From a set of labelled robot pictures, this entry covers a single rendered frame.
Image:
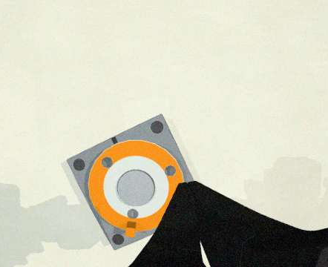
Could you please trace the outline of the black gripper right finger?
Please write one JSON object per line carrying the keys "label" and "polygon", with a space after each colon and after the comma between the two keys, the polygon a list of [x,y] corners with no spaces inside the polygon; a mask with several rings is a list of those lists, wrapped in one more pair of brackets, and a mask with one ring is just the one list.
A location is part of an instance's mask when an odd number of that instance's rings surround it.
{"label": "black gripper right finger", "polygon": [[200,244],[211,267],[328,267],[328,228],[303,231],[198,181],[188,186]]}

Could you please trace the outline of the orange round plate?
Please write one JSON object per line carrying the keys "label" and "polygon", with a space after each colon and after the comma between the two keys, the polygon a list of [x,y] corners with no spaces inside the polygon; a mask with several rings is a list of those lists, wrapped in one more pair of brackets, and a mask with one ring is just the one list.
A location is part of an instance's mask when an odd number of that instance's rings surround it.
{"label": "orange round plate", "polygon": [[[110,157],[113,165],[104,166],[102,158]],[[175,173],[166,175],[165,168],[174,166]],[[120,176],[128,170],[140,170],[152,177],[155,189],[152,198],[140,207],[126,205],[117,193]],[[184,182],[183,172],[176,159],[154,142],[129,139],[105,149],[93,163],[89,176],[90,199],[96,211],[111,225],[125,231],[126,237],[134,237],[135,231],[150,231],[159,225],[176,187]],[[135,208],[136,217],[128,210]]]}

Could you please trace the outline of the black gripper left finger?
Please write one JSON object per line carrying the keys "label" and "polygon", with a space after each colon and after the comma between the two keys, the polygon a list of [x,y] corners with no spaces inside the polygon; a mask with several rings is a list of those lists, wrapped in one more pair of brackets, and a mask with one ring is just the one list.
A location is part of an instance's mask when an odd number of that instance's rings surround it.
{"label": "black gripper left finger", "polygon": [[206,267],[202,254],[194,196],[188,182],[179,183],[152,238],[129,267]]}

